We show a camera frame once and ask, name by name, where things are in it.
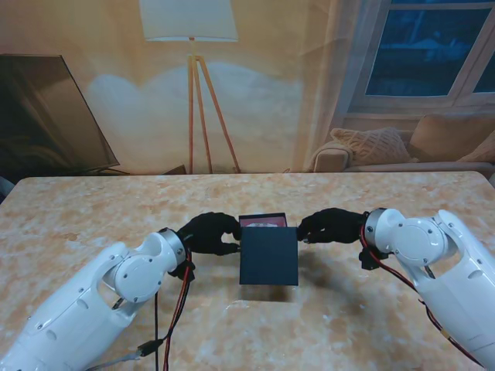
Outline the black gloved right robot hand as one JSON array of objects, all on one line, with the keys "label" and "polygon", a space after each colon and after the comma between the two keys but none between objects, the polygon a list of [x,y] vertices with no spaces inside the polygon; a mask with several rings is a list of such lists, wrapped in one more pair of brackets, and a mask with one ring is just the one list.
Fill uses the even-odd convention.
[{"label": "black gloved right robot hand", "polygon": [[360,237],[368,212],[329,208],[313,213],[297,227],[297,239],[305,243],[353,243]]}]

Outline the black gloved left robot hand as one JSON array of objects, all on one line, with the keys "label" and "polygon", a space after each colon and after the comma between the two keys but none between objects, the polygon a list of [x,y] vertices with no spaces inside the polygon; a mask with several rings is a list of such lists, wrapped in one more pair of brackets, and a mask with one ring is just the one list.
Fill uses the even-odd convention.
[{"label": "black gloved left robot hand", "polygon": [[197,254],[224,256],[238,253],[238,243],[225,243],[224,234],[231,234],[236,241],[241,240],[241,225],[225,213],[202,213],[192,218],[179,229],[177,235],[186,247]]}]

